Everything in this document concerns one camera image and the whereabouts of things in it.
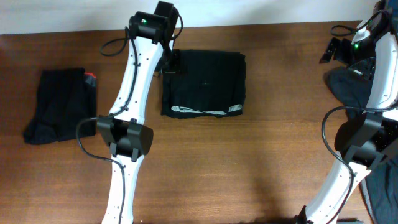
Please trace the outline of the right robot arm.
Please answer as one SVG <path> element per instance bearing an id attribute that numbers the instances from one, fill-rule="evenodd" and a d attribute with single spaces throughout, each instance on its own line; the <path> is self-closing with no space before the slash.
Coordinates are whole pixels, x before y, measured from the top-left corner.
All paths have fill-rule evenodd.
<path id="1" fill-rule="evenodd" d="M 299 224 L 338 223 L 358 184 L 397 154 L 397 1 L 378 1 L 368 20 L 332 36 L 320 63 L 337 60 L 373 85 L 368 102 L 352 106 L 360 115 L 326 146 L 335 161 L 318 195 L 294 216 Z"/>

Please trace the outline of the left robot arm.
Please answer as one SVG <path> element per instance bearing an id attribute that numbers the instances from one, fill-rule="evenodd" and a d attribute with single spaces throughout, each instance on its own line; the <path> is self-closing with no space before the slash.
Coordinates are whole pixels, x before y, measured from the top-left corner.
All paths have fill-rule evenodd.
<path id="1" fill-rule="evenodd" d="M 96 118 L 112 165 L 108 204 L 103 223 L 133 223 L 133 200 L 140 166 L 152 145 L 154 132 L 145 126 L 147 96 L 153 74 L 171 59 L 177 9 L 137 12 L 125 28 L 129 55 L 117 98 L 107 116 Z"/>

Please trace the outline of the dark green shorts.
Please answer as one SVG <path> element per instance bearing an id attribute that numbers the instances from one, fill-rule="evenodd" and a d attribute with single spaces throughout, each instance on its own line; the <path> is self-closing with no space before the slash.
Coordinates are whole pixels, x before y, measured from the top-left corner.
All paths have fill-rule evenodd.
<path id="1" fill-rule="evenodd" d="M 186 72 L 162 74 L 161 115 L 178 119 L 242 115 L 246 56 L 217 50 L 182 50 L 182 55 Z"/>

